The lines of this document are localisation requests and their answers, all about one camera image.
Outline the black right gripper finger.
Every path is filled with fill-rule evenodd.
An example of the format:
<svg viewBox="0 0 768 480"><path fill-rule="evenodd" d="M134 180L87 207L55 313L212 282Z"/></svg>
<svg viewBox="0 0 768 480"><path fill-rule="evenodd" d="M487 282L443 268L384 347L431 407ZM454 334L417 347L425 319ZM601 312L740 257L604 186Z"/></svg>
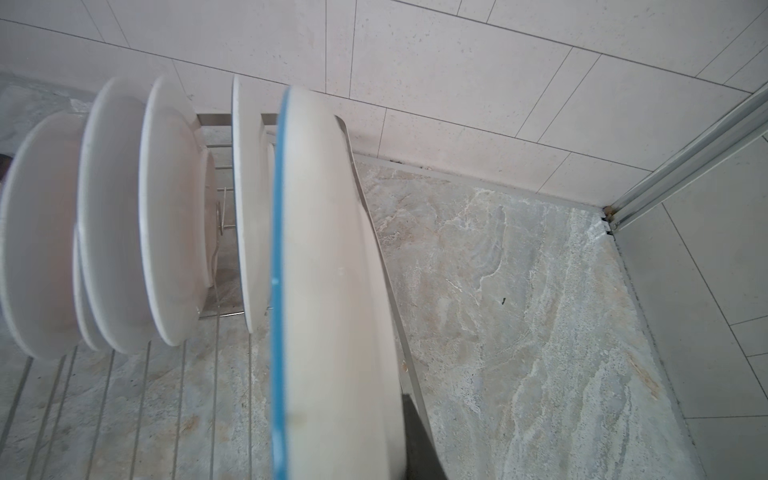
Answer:
<svg viewBox="0 0 768 480"><path fill-rule="evenodd" d="M407 480L447 480L443 466L410 395L402 394Z"/></svg>

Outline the white watermelon plate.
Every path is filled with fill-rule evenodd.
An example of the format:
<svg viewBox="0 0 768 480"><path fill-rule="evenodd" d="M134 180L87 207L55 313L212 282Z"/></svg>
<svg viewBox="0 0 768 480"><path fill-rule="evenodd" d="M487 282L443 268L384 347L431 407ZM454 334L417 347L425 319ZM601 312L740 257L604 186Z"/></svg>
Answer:
<svg viewBox="0 0 768 480"><path fill-rule="evenodd" d="M318 93L289 87L278 116L271 392L277 479L400 479L397 357L382 334L348 142Z"/></svg>

